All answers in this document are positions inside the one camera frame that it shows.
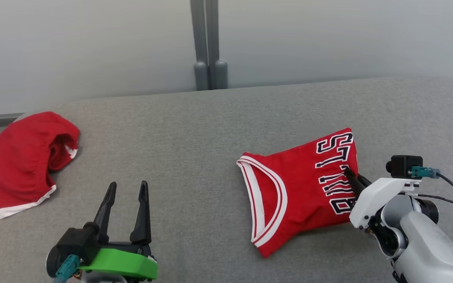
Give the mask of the red basketball jersey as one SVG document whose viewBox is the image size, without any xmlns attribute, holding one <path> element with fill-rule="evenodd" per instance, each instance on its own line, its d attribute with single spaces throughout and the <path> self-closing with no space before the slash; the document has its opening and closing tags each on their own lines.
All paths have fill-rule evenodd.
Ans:
<svg viewBox="0 0 453 283">
<path fill-rule="evenodd" d="M 358 173 L 350 128 L 269 156 L 246 152 L 237 166 L 250 201 L 251 242 L 263 258 L 301 232 L 349 222 L 356 200 L 344 171 Z"/>
</svg>

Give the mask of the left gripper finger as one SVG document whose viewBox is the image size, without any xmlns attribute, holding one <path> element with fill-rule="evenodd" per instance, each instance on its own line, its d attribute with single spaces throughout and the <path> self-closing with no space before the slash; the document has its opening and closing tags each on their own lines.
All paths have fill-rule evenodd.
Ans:
<svg viewBox="0 0 453 283">
<path fill-rule="evenodd" d="M 149 206 L 149 185 L 142 181 L 138 195 L 140 207 L 138 209 L 136 223 L 130 236 L 133 244 L 149 245 L 151 243 L 151 217 Z"/>
<path fill-rule="evenodd" d="M 109 225 L 111 208 L 115 202 L 116 189 L 117 183 L 111 182 L 94 219 L 94 223 L 96 223 L 99 227 L 99 243 L 108 243 L 109 241 L 107 229 Z"/>
</svg>

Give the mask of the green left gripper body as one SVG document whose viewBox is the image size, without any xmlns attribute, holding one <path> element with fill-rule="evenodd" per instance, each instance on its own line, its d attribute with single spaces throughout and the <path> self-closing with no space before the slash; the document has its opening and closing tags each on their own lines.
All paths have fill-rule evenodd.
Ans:
<svg viewBox="0 0 453 283">
<path fill-rule="evenodd" d="M 102 242 L 94 259 L 80 266 L 81 281 L 154 281 L 158 262 L 150 248 L 151 240 Z"/>
</svg>

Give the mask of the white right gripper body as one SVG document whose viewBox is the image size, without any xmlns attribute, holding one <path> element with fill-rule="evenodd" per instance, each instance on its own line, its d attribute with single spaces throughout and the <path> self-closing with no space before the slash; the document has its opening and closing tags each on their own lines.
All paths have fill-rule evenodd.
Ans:
<svg viewBox="0 0 453 283">
<path fill-rule="evenodd" d="M 405 191 L 419 188 L 421 180 L 401 178 L 379 178 L 367 186 L 359 195 L 350 213 L 350 222 L 356 228 L 372 226 L 369 221 L 380 211 L 381 222 L 390 228 L 397 226 L 401 219 L 416 211 L 415 204 Z"/>
</svg>

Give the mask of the red shorts with white stripes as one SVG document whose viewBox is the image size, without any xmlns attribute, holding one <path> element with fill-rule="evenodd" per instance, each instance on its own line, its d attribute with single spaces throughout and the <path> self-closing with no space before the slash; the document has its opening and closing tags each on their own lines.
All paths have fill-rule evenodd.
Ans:
<svg viewBox="0 0 453 283">
<path fill-rule="evenodd" d="M 0 133 L 0 220 L 57 190 L 51 174 L 76 157 L 79 137 L 80 130 L 54 112 L 30 115 Z"/>
</svg>

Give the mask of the grey double partition post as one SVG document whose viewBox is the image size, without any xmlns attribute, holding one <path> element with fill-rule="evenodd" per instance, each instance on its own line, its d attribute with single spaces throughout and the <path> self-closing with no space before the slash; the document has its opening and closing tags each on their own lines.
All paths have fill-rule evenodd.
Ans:
<svg viewBox="0 0 453 283">
<path fill-rule="evenodd" d="M 228 88 L 228 64 L 219 53 L 219 0 L 190 0 L 198 91 Z"/>
</svg>

